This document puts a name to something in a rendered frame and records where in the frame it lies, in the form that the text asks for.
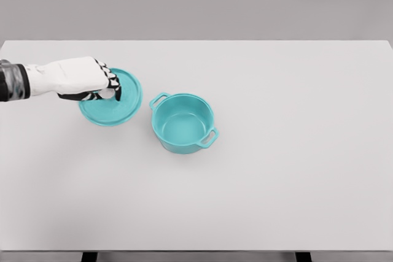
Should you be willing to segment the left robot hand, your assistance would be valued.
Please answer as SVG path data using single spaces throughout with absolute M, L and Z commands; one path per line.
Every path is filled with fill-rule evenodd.
M 61 99 L 121 99 L 122 86 L 118 76 L 105 63 L 91 56 L 54 61 L 46 64 L 44 69 L 50 89 Z

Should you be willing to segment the teal pot lid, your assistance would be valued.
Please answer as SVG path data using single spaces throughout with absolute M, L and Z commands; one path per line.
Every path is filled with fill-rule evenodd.
M 100 126 L 116 126 L 128 121 L 139 110 L 142 103 L 142 86 L 139 80 L 128 71 L 111 68 L 122 87 L 121 100 L 110 99 L 81 101 L 79 109 L 90 122 Z

